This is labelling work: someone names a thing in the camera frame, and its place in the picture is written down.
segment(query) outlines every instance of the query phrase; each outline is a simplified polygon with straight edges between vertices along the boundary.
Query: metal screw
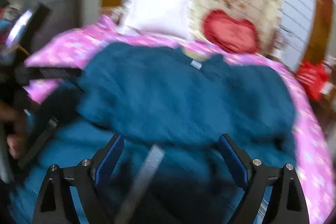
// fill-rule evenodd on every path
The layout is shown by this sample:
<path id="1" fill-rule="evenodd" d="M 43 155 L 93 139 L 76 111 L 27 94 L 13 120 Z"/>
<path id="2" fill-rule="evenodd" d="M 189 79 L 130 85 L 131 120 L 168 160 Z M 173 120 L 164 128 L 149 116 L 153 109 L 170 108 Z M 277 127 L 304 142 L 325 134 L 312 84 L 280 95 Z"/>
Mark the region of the metal screw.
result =
<path id="1" fill-rule="evenodd" d="M 294 169 L 293 165 L 291 165 L 291 164 L 286 164 L 286 168 L 288 170 L 293 170 Z"/>
<path id="2" fill-rule="evenodd" d="M 259 159 L 254 159 L 252 162 L 253 162 L 253 164 L 256 165 L 256 166 L 261 165 L 261 160 L 259 160 Z"/>
<path id="3" fill-rule="evenodd" d="M 84 159 L 84 160 L 81 161 L 83 166 L 88 166 L 90 164 L 90 162 L 91 162 L 91 160 L 89 160 L 89 159 Z"/>
<path id="4" fill-rule="evenodd" d="M 49 167 L 49 169 L 50 169 L 51 171 L 55 171 L 57 168 L 58 168 L 58 167 L 57 167 L 57 164 L 50 165 L 50 167 Z"/>

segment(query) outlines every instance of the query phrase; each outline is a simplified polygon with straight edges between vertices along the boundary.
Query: heart-shaped cushion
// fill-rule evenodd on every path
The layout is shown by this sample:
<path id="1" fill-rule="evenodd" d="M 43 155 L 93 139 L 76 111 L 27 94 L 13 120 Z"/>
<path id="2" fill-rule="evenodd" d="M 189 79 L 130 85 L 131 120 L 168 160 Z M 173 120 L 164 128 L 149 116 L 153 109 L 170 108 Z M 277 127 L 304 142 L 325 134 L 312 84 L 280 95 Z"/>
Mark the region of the heart-shaped cushion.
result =
<path id="1" fill-rule="evenodd" d="M 255 53 L 258 34 L 252 22 L 236 20 L 223 10 L 212 10 L 203 20 L 203 32 L 211 42 L 227 52 Z"/>

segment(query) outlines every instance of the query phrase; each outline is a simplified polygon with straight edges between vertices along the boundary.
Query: flower pattern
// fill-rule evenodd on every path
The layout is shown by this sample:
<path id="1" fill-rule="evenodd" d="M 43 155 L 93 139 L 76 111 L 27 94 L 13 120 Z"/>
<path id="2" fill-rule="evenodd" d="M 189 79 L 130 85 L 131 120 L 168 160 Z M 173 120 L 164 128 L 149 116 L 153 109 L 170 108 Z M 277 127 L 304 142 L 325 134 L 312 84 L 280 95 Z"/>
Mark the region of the flower pattern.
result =
<path id="1" fill-rule="evenodd" d="M 117 34 L 115 23 L 102 15 L 95 25 L 74 29 L 57 35 L 52 41 L 26 60 L 28 66 L 54 65 L 84 68 L 97 52 L 115 41 L 134 46 L 185 47 L 187 50 L 210 56 L 219 53 L 224 61 L 237 65 L 264 65 L 274 69 L 286 84 L 297 110 L 293 135 L 296 140 L 296 171 L 306 198 L 310 224 L 322 224 L 334 207 L 335 186 L 332 163 L 320 126 L 294 76 L 285 66 L 263 56 L 229 54 L 218 46 L 202 41 L 186 42 L 181 39 L 155 34 L 123 37 Z M 41 103 L 57 88 L 56 80 L 32 81 L 26 87 L 31 98 Z"/>

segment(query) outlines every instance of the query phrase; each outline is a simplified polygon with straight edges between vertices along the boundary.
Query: pillow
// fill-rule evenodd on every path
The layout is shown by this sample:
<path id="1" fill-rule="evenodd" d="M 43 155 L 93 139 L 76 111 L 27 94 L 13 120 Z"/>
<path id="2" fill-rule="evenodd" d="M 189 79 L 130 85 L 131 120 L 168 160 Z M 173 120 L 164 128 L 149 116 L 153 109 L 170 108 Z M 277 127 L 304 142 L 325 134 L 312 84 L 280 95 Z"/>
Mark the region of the pillow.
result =
<path id="1" fill-rule="evenodd" d="M 158 33 L 191 41 L 191 0 L 130 0 L 128 13 L 120 22 L 119 34 Z"/>

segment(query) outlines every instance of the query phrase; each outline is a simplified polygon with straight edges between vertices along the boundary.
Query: blue gripper pad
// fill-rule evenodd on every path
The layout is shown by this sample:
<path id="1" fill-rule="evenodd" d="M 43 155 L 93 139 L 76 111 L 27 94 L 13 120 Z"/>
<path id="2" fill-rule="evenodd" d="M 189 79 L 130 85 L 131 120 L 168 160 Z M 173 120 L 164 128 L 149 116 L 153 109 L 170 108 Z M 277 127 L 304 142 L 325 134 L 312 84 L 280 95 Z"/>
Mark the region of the blue gripper pad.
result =
<path id="1" fill-rule="evenodd" d="M 122 135 L 119 135 L 96 169 L 94 182 L 94 186 L 96 188 L 103 187 L 110 182 L 111 174 L 120 158 L 123 149 L 124 138 Z"/>
<path id="2" fill-rule="evenodd" d="M 247 170 L 223 135 L 219 137 L 218 148 L 237 186 L 246 189 L 248 186 Z"/>

